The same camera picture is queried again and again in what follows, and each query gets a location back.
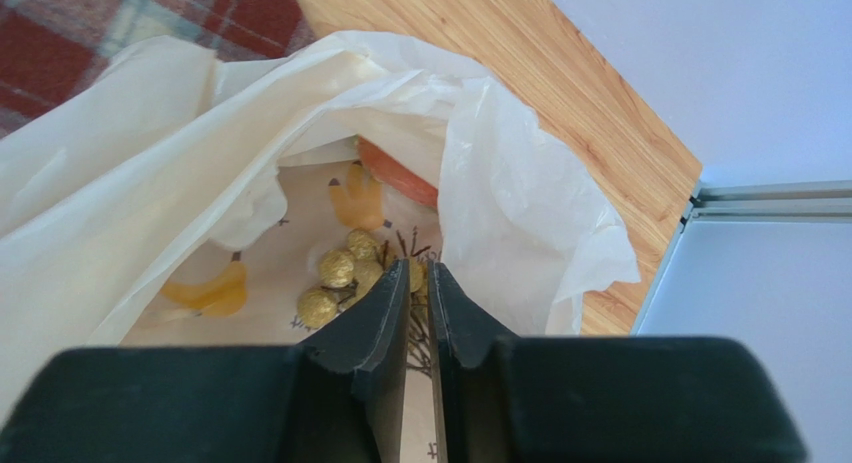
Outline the translucent plastic bag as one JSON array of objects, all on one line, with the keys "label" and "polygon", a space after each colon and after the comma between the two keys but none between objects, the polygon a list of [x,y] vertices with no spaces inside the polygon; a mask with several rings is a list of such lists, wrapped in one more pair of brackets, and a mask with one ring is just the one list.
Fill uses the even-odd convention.
[{"label": "translucent plastic bag", "polygon": [[341,31],[224,63],[162,36],[1,142],[1,411],[56,353],[113,345],[199,246],[293,218],[282,166],[346,161],[360,135],[438,190],[441,259],[521,334],[571,334],[575,299],[639,270],[580,159],[476,61]]}]

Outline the red fake watermelon slice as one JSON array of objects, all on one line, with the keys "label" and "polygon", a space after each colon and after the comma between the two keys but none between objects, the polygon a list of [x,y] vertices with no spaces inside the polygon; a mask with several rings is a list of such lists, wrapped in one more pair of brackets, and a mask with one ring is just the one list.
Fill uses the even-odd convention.
[{"label": "red fake watermelon slice", "polygon": [[420,205],[437,208],[438,189],[435,186],[361,136],[356,139],[356,149],[362,165],[376,180]]}]

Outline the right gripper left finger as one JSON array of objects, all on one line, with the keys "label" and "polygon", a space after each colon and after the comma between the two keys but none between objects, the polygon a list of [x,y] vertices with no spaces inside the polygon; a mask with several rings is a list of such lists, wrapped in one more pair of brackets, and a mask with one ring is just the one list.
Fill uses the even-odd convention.
[{"label": "right gripper left finger", "polygon": [[297,461],[399,461],[409,306],[409,265],[399,260],[301,344]]}]

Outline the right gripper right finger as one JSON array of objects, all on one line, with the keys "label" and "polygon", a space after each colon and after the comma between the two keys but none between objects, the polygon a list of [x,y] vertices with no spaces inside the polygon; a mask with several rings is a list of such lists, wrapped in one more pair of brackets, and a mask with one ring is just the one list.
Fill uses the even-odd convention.
[{"label": "right gripper right finger", "polygon": [[440,462],[508,462],[510,423],[495,344],[514,334],[469,298],[442,263],[428,265],[428,313]]}]

